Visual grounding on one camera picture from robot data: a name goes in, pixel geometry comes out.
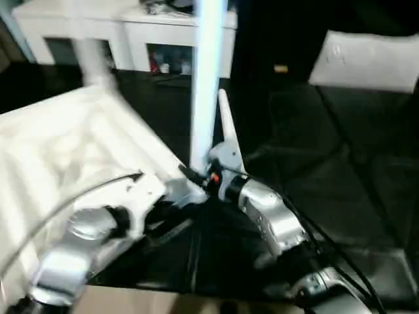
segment white pole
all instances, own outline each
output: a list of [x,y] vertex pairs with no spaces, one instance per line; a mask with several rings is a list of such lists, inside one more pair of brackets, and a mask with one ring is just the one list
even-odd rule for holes
[[196,0],[198,38],[192,89],[191,168],[204,174],[212,147],[227,0]]

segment black cable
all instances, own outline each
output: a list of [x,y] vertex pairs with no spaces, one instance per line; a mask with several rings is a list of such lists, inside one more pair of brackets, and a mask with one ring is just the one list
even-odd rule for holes
[[[258,181],[260,183],[265,184],[267,187],[271,188],[273,191],[276,192],[276,189],[271,187],[269,184],[266,184],[263,182],[262,179],[253,176],[253,175],[249,175],[247,173],[243,173],[241,171],[232,169],[230,167],[226,167],[224,165],[220,166],[228,171],[231,171],[233,173],[236,173],[238,175],[244,176],[244,177],[248,177],[250,179],[253,179],[255,181]],[[307,223],[309,223],[309,225],[311,225],[311,227],[318,233],[320,234],[324,240],[326,240],[331,246],[332,248],[342,257],[342,259],[348,263],[349,267],[351,267],[353,269],[353,271],[357,274],[357,276],[362,280],[363,284],[367,287],[367,290],[369,291],[370,297],[374,300],[375,304],[376,304],[376,309],[378,311],[379,314],[387,314],[386,310],[384,309],[384,306],[382,305],[382,302],[380,300],[380,298],[378,297],[377,292],[375,291],[374,287],[371,285],[371,283],[369,282],[369,280],[367,279],[367,277],[362,273],[362,271],[358,268],[358,266],[355,265],[354,262],[352,262],[351,258],[340,248],[340,246],[331,238],[329,237],[326,232],[323,231],[323,229],[321,229],[321,227],[319,225],[317,225],[310,217],[308,217],[306,214],[304,214],[302,211],[299,211],[294,204],[289,200],[289,198],[285,195],[281,195],[282,199],[284,200],[285,204],[289,207],[289,209],[297,216],[297,217],[301,217],[303,220],[305,220]]]
[[79,192],[75,196],[71,196],[70,198],[66,199],[65,201],[61,202],[55,210],[53,210],[50,214],[48,214],[38,225],[36,225],[30,233],[25,237],[23,242],[19,245],[19,247],[15,250],[15,252],[9,257],[7,260],[7,263],[3,266],[0,272],[0,279],[3,279],[7,272],[9,271],[10,267],[13,265],[13,263],[16,261],[16,259],[19,257],[20,253],[25,249],[26,245],[32,241],[32,239],[52,220],[56,215],[60,214],[64,209],[68,208],[77,198],[90,193],[94,190],[97,190],[99,188],[102,188],[108,184],[115,183],[117,181],[121,181],[124,179],[132,179],[134,182],[137,181],[141,177],[142,173],[131,173],[128,175],[121,175],[120,177],[116,177],[113,179],[110,179],[108,181],[99,183],[97,185],[91,186],[90,188],[87,188],[86,190]]

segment white plastic part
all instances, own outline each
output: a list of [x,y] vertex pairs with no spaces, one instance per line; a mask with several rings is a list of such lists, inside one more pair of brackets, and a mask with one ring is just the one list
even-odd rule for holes
[[86,84],[112,84],[111,76],[107,71],[104,57],[101,54],[99,43],[86,37],[85,29],[88,22],[82,12],[88,1],[61,0],[63,7],[69,14],[69,31],[75,53]]
[[226,0],[196,1],[198,45],[194,56],[191,168],[204,174],[212,147]]
[[219,90],[218,100],[220,104],[221,123],[223,124],[224,140],[231,143],[236,151],[236,157],[242,161],[241,172],[245,172],[242,152],[238,142],[236,128],[234,127],[233,117],[231,115],[230,104],[228,103],[227,93],[225,90]]

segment orange component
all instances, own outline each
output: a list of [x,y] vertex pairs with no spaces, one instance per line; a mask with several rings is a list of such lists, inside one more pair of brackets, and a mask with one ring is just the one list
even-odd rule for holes
[[220,176],[216,173],[211,174],[211,179],[213,179],[215,181],[215,183],[220,182]]

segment white fabric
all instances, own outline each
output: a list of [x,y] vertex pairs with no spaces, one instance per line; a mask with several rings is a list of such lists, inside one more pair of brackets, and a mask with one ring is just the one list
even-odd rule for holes
[[312,84],[412,92],[419,75],[419,36],[329,31]]

